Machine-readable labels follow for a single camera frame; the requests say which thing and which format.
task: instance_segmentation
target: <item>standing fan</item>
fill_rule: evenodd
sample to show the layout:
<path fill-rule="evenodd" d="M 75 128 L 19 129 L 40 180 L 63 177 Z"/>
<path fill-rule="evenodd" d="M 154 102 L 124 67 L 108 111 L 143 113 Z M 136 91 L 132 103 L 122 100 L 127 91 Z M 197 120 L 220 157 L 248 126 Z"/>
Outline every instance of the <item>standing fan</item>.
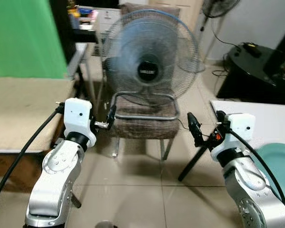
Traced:
<path fill-rule="evenodd" d="M 116 92 L 113 104 L 119 95 L 138 105 L 175 101 L 192 85 L 199 67 L 193 34 L 177 17 L 159 10 L 124 15 L 109 29 L 103 49 L 107 82 Z"/>
<path fill-rule="evenodd" d="M 200 30 L 204 31 L 209 18 L 218 18 L 224 16 L 238 3 L 239 0 L 204 0 L 202 12 L 205 15 L 205 18 Z"/>

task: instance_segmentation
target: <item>green backdrop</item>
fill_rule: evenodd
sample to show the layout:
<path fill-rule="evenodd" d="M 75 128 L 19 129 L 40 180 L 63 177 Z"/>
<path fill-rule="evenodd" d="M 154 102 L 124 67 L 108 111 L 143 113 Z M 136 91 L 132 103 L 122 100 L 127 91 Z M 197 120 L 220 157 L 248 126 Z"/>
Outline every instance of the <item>green backdrop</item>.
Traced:
<path fill-rule="evenodd" d="M 0 77 L 64 78 L 66 67 L 48 0 L 0 0 Z"/>

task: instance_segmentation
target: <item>white wall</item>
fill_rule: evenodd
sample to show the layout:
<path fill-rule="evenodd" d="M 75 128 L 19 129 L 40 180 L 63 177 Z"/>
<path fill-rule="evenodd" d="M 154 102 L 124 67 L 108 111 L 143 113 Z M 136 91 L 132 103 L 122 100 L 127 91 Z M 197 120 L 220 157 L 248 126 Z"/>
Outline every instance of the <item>white wall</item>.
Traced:
<path fill-rule="evenodd" d="M 200 15 L 195 31 L 197 37 L 202 19 Z M 209 19 L 200 48 L 205 55 L 208 53 L 208 60 L 220 60 L 232 46 L 214 38 L 211 23 L 214 30 L 217 29 L 217 36 L 225 42 L 253 42 L 276 48 L 285 34 L 285 0 L 241 0 L 225 17 Z"/>

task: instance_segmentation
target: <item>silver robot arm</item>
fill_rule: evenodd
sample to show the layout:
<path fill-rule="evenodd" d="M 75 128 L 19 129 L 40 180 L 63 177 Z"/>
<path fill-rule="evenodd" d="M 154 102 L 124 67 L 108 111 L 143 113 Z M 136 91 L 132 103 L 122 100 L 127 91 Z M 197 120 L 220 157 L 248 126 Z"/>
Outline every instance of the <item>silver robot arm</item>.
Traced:
<path fill-rule="evenodd" d="M 73 195 L 74 181 L 80 174 L 87 148 L 94 146 L 97 129 L 109 129 L 114 121 L 115 107 L 106 123 L 92 118 L 92 104 L 77 98 L 67 99 L 64 110 L 65 140 L 44 158 L 42 173 L 29 198 L 26 228 L 63 228 L 71 202 L 80 207 Z"/>
<path fill-rule="evenodd" d="M 254 164 L 243 144 L 233 136 L 232 129 L 245 141 L 252 139 L 255 117 L 250 114 L 217 112 L 219 123 L 207 141 L 202 139 L 200 124 L 188 113 L 189 129 L 197 147 L 202 146 L 180 175 L 182 180 L 206 148 L 211 157 L 223 167 L 229 195 L 234 200 L 246 228 L 285 228 L 285 205 L 272 192 L 264 173 Z"/>

